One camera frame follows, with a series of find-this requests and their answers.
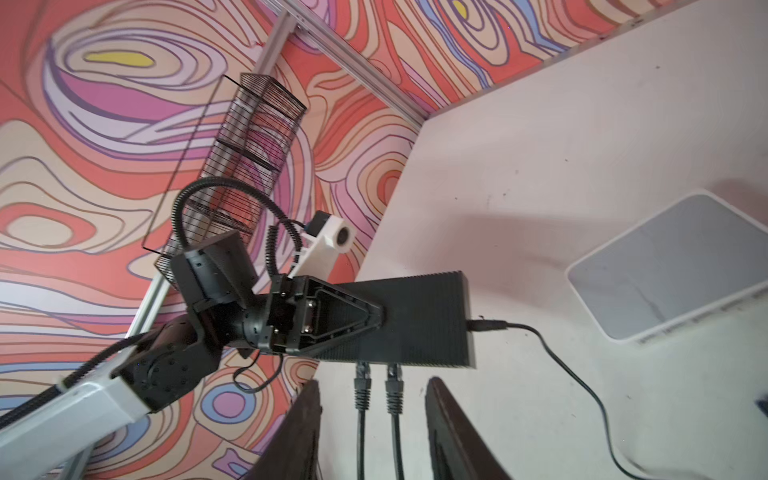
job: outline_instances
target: wire cage basket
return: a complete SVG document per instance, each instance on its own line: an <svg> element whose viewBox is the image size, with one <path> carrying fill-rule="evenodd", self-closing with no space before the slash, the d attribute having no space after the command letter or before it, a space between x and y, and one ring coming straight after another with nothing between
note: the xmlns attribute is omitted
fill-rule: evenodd
<svg viewBox="0 0 768 480"><path fill-rule="evenodd" d="M225 81L234 83L235 95L197 178L234 178L269 195L283 170L306 107L269 75L241 74L240 82L224 75L214 95ZM187 142L160 205L164 204L174 184L181 162L186 159L212 100L213 95ZM261 210L255 199L242 192L225 187L207 188L193 194L184 207L184 232L190 243L199 243L220 233L238 230L247 245L256 230ZM173 233L160 249L149 247L147 238L153 224L154 218L142 246L160 254L155 266L175 287L170 259L183 249Z"/></svg>

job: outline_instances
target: white desk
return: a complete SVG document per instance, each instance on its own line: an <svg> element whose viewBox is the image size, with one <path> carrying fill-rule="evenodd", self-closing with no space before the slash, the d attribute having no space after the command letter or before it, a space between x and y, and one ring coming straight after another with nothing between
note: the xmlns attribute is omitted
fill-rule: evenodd
<svg viewBox="0 0 768 480"><path fill-rule="evenodd" d="M622 456L663 478L768 478L768 418L753 403L768 393L768 300L616 346L563 274L697 187L768 223L765 25L760 0L700 0L430 120L359 280L463 270L473 316L540 329L602 397ZM475 334L475 351L477 369L403 369L407 479L432 477L431 376L517 480L625 478L597 406L533 335ZM384 367L372 376L366 477L390 479ZM354 367L316 377L323 477L355 478Z"/></svg>

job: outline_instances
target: psychedelic wallpaper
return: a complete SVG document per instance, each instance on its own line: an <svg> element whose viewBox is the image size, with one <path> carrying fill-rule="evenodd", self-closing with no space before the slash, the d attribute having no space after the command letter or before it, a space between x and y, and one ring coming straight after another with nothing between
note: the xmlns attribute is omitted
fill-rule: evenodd
<svg viewBox="0 0 768 480"><path fill-rule="evenodd" d="M429 111L669 0L306 0ZM170 233L170 186L192 181L274 15L258 0L5 2L0 38L0 412L121 338ZM309 110L273 195L293 218L326 210L359 234L333 282L353 280L418 134L298 38L277 78ZM204 114L202 128L190 138ZM267 222L272 221L269 214ZM251 255L263 271L263 224ZM279 261L290 248L281 240ZM262 275L259 288L266 286ZM184 308L171 293L160 321ZM288 359L256 395L231 383L234 351L190 395L96 446L89 478L239 478L315 364ZM242 381L256 385L264 356Z"/></svg>
<svg viewBox="0 0 768 480"><path fill-rule="evenodd" d="M674 0L305 0L427 112Z"/></svg>

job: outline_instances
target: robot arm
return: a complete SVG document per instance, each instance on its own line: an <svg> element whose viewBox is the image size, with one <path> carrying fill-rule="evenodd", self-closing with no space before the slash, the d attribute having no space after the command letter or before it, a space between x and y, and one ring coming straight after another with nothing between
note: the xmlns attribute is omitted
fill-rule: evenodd
<svg viewBox="0 0 768 480"><path fill-rule="evenodd" d="M380 325L380 306L319 279L326 279L339 254L349 251L354 227L320 212L307 230L302 235L308 246L298 264L290 275L274 278L265 295L251 291L256 273L235 232L175 257L186 314L3 429L0 472L19 480L39 478L120 427L161 410L216 371L225 346L244 355L261 349L312 356ZM325 316L339 309L356 315L348 329L328 331Z"/></svg>

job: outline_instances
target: black cable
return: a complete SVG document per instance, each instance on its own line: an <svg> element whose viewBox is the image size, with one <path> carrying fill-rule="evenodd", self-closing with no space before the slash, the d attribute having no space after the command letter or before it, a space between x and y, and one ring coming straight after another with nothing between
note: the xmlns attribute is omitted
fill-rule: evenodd
<svg viewBox="0 0 768 480"><path fill-rule="evenodd" d="M395 478L403 480L402 450L400 448L400 415L392 415L392 450L395 453Z"/></svg>
<svg viewBox="0 0 768 480"><path fill-rule="evenodd" d="M598 397L598 394L594 392L592 388L590 388L589 385L587 385L584 380L580 379L576 373L571 370L571 368L563 362L560 357L558 357L550 348L549 345L544 341L544 337L539 333L538 330L536 330L534 327L525 325L523 323L510 323L505 320L486 320L486 319L480 319L480 320L472 320L467 322L467 329L473 332L487 332L489 330L506 330L506 329L522 329L527 330L534 335L536 335L541 341L541 346L544 347L545 352L554 360L555 363L557 363L560 368L565 370L565 372L571 376L573 380L576 380L576 383L581 385L581 388L587 391L589 395L594 399L594 401L598 404L598 407L600 407L600 414L603 415L603 425L605 427L605 440L608 443L608 452L611 454L611 460L614 461L614 465L616 465L616 468L619 469L619 471L623 474L625 474L629 478L634 478L635 480L653 480L651 478L647 477L640 477L635 475L634 473L629 472L627 469L625 469L616 459L616 455L614 454L614 445L611 441L611 428L608 425L608 413L605 409L605 405L603 405L602 400L600 400L600 397Z"/></svg>
<svg viewBox="0 0 768 480"><path fill-rule="evenodd" d="M190 199L190 197L193 194L195 194L200 190L203 190L204 188L211 188L211 187L233 188L234 190L239 190L258 200L260 204L264 205L270 212L274 214L274 216L281 223L285 225L286 229L288 230L288 234L291 236L291 239L293 240L294 248L296 249L297 252L301 251L301 247L302 247L301 236L299 235L299 232L296 230L296 227L293 225L293 223L290 223L288 221L290 219L280 209L280 207L278 207L277 204L275 204L272 201L272 199L270 199L269 196L266 195L263 191L258 190L252 185L249 185L243 181L235 180L234 178L227 178L227 177L205 177L205 178L195 180L191 184L182 188L181 192L179 192L179 194L176 196L173 210L170 213L170 223L174 229L174 235L176 235L176 240L179 242L179 244L183 248L188 248L190 246L189 240L187 239L187 234L184 232L184 222L183 222L184 205L186 205L187 201Z"/></svg>
<svg viewBox="0 0 768 480"><path fill-rule="evenodd" d="M270 276L275 276L278 274L277 269L277 234L280 231L280 224L283 224L286 226L289 223L294 223L302 228L304 228L304 224L299 222L298 220L293 219L285 219L285 220L278 220L277 225L269 225L266 229L266 241L264 242L264 266L266 267L266 272ZM299 262L299 255L300 251L297 250L296 253L293 255L293 265L291 266L291 270L293 270L293 267Z"/></svg>
<svg viewBox="0 0 768 480"><path fill-rule="evenodd" d="M386 367L386 409L392 416L392 453L395 456L395 479L403 480L402 448L400 445L400 414L402 413L402 371L397 363Z"/></svg>
<svg viewBox="0 0 768 480"><path fill-rule="evenodd" d="M264 383L262 383L261 385L259 385L257 387L253 387L251 389L251 388L245 386L244 384L238 382L237 381L237 376L239 374L245 372L246 370L248 370L250 367L254 366L256 364L256 361L259 359L260 355L261 355L261 350L258 351L258 353L256 354L256 358L253 359L253 361L251 362L251 364L249 366L240 367L239 369L235 370L234 374L232 374L232 383L234 383L235 386L237 387L237 389L239 389L243 393L258 393L258 392L261 392L266 387L268 387L270 385L270 383L272 383L274 381L274 379L276 379L280 375L280 372L283 371L283 354L282 353L278 353L277 355L280 356L280 364L275 369L275 373L273 373L270 378L266 379L264 381Z"/></svg>
<svg viewBox="0 0 768 480"><path fill-rule="evenodd" d="M366 477L366 410L371 400L371 367L358 362L355 375L355 408L357 409L357 480Z"/></svg>
<svg viewBox="0 0 768 480"><path fill-rule="evenodd" d="M61 386L63 386L64 391L72 388L74 384L80 381L80 379L82 379L88 372L96 368L100 363L115 353L137 343L142 339L142 337L144 337L144 335L144 333L139 333L138 335L126 337L101 350L92 359L83 363L77 370L67 375L61 381ZM43 390L43 392L40 394L32 397L31 399L27 400L15 409L0 417L0 429L4 429L8 425L11 425L13 422L26 417L30 413L34 412L46 403L61 395L61 393L62 391L59 385L53 385L46 390Z"/></svg>
<svg viewBox="0 0 768 480"><path fill-rule="evenodd" d="M366 477L366 411L357 412L357 480Z"/></svg>

